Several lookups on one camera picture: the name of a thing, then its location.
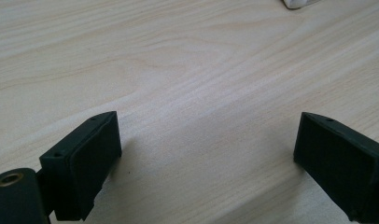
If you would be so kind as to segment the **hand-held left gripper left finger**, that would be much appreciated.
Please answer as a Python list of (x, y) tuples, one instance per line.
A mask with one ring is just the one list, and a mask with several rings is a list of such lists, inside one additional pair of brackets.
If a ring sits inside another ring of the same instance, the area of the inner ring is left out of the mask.
[(84, 220), (121, 157), (115, 111), (93, 116), (40, 157), (51, 209), (60, 221)]

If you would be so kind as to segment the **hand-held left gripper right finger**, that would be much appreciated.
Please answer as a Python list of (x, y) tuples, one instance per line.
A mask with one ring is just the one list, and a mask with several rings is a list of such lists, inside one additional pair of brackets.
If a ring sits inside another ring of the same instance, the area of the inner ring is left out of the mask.
[(351, 221), (379, 224), (379, 143), (335, 119), (303, 112), (294, 161)]

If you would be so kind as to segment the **white object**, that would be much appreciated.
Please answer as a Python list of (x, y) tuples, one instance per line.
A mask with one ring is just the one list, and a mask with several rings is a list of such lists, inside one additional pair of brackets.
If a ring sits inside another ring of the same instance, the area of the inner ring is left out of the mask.
[(288, 9), (299, 9), (318, 2), (319, 0), (282, 0)]

